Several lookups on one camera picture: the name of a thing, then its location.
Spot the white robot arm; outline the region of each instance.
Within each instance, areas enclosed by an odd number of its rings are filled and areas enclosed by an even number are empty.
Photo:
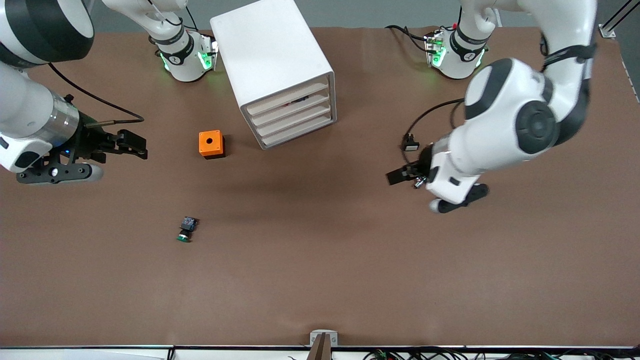
[[[0,1],[0,165],[28,184],[94,181],[106,152],[147,157],[146,141],[101,127],[24,71],[81,59],[93,44],[93,25],[81,0]],[[60,156],[69,158],[60,163]]]
[[[174,12],[188,0],[102,0],[110,9],[142,26],[158,46],[164,68],[178,81],[192,82],[215,68],[218,43],[185,29]]]
[[[467,88],[464,125],[424,149],[418,161],[387,174],[390,184],[426,183],[438,197],[430,206],[437,213],[484,197],[486,185],[476,184],[481,174],[532,160],[567,141],[586,116],[596,0],[463,0],[460,24],[443,41],[439,70],[445,75],[464,78],[476,67],[477,60],[465,61],[465,54],[480,55],[495,27],[492,7],[533,15],[548,50],[544,71],[512,58],[485,67]],[[447,44],[456,50],[446,53]]]

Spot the white plastic storage unit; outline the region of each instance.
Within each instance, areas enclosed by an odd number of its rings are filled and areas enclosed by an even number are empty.
[[[336,120],[335,78],[294,0],[211,19],[240,111],[263,149]]]

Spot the brown table surface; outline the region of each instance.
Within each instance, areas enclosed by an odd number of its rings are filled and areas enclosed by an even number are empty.
[[[486,174],[487,198],[436,215],[428,192],[385,173],[403,163],[408,124],[468,79],[428,69],[398,32],[314,34],[338,122],[268,151],[223,72],[174,81],[146,34],[98,34],[86,59],[60,64],[147,118],[127,128],[149,159],[109,156],[96,183],[30,187],[0,172],[0,344],[283,345],[317,328],[343,345],[640,342],[639,108],[616,42],[599,41],[578,136]],[[539,67],[538,40],[497,29],[484,63]],[[46,67],[32,74],[99,120],[123,118]],[[446,134],[448,116],[426,118],[417,139]],[[210,129],[232,135],[227,158],[198,154]],[[175,240],[184,216],[201,219],[190,244]]]

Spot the black connector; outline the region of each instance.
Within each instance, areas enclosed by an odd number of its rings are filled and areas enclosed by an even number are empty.
[[[413,134],[406,133],[402,138],[402,151],[417,151],[420,143],[413,139]]]

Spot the orange block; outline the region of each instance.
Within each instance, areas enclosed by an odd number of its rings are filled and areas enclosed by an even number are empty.
[[[200,155],[205,159],[224,158],[225,153],[225,137],[222,136],[220,130],[203,131],[198,137],[198,145],[200,147]]]

